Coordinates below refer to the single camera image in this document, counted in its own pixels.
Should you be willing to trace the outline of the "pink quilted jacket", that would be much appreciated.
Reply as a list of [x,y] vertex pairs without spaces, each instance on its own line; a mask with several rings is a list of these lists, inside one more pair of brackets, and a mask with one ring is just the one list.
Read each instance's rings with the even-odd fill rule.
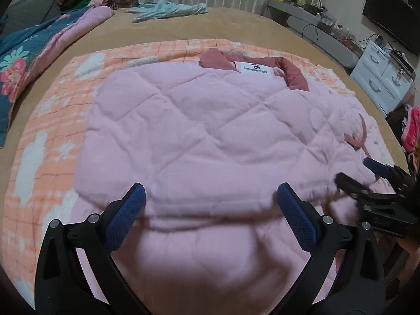
[[281,183],[320,213],[354,225],[345,173],[380,193],[363,165],[388,153],[355,97],[272,68],[152,63],[99,87],[75,169],[78,218],[122,198],[147,201],[122,247],[120,272],[154,314],[268,314],[310,255],[275,202]]

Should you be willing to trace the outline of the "pink red clothes pile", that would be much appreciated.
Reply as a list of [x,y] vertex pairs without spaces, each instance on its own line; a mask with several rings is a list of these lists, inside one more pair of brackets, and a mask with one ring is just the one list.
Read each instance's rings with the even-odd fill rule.
[[407,152],[413,152],[419,148],[419,106],[412,107],[407,117],[407,124],[402,133],[402,146]]

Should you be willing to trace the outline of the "white drawer cabinet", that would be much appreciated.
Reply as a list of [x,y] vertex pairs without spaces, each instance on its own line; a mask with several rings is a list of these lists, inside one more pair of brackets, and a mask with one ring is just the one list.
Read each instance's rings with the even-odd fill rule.
[[414,87],[414,80],[396,58],[370,39],[350,77],[383,115],[394,111]]

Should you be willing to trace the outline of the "orange white plaid blanket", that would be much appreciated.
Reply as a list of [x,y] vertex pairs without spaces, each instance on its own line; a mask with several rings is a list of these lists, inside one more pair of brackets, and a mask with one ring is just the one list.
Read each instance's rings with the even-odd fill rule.
[[17,147],[5,197],[1,263],[30,304],[35,303],[36,264],[49,223],[74,218],[74,187],[88,117],[99,87],[114,72],[152,63],[224,64],[240,60],[249,73],[280,68],[297,87],[305,79],[321,82],[338,94],[355,97],[330,69],[291,53],[225,39],[163,41],[103,50],[73,58],[59,73],[30,116]]

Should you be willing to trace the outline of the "grey curved dressing table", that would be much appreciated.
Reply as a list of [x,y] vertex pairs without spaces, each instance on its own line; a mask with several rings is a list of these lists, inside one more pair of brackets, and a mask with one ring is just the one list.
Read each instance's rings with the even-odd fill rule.
[[359,57],[340,41],[318,27],[319,19],[292,4],[268,0],[266,16],[321,49],[342,67],[352,70]]

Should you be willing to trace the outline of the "clutter on dressing table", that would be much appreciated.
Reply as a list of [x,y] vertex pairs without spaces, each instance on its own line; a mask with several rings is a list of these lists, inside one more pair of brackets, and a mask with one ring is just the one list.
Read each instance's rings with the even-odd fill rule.
[[337,19],[328,13],[327,8],[322,0],[275,0],[277,2],[290,4],[293,7],[303,9],[303,11],[315,16],[318,21],[316,28],[329,34],[336,40],[340,41],[350,50],[360,50],[361,47],[355,39],[355,35],[349,30],[344,29],[341,24],[337,24]]

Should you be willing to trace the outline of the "tan bed sheet mattress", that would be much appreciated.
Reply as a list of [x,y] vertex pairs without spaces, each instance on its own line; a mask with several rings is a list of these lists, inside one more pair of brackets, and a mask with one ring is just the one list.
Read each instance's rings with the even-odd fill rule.
[[5,146],[1,149],[2,196],[6,194],[19,139],[28,118],[46,90],[72,58],[138,43],[187,39],[228,39],[234,42],[292,53],[307,58],[314,64],[330,68],[345,83],[347,88],[356,93],[357,99],[368,113],[377,120],[379,130],[394,163],[403,169],[408,168],[404,151],[397,138],[382,113],[362,88],[325,53],[275,21],[257,14],[229,8],[212,8],[207,14],[151,20],[139,24],[133,23],[132,19],[132,14],[118,9],[114,16],[66,48],[43,74],[24,90],[15,104],[11,127]]

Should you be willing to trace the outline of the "blue floral pink duvet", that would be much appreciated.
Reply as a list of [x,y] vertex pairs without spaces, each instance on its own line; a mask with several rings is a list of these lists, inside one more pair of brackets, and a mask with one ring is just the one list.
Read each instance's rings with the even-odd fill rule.
[[1,39],[1,145],[19,95],[66,48],[112,15],[110,7],[83,7]]

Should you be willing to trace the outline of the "light blue garment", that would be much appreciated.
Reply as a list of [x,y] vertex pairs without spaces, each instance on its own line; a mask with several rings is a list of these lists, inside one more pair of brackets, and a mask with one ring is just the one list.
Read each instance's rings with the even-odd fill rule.
[[143,2],[137,7],[128,9],[127,13],[135,14],[133,23],[143,21],[170,19],[182,16],[206,14],[209,8],[206,4],[176,4],[167,0],[157,0],[156,2]]

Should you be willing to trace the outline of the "grey headboard cushion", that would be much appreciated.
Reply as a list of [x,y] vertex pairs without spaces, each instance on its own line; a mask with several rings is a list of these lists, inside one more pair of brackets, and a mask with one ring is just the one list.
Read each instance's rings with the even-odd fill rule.
[[58,18],[57,0],[21,0],[12,4],[1,18],[1,37]]

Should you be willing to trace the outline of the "black wall television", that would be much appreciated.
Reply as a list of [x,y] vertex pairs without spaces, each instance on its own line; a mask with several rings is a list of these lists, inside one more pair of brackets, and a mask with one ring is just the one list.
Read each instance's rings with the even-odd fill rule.
[[366,0],[362,15],[419,56],[419,17],[403,0]]

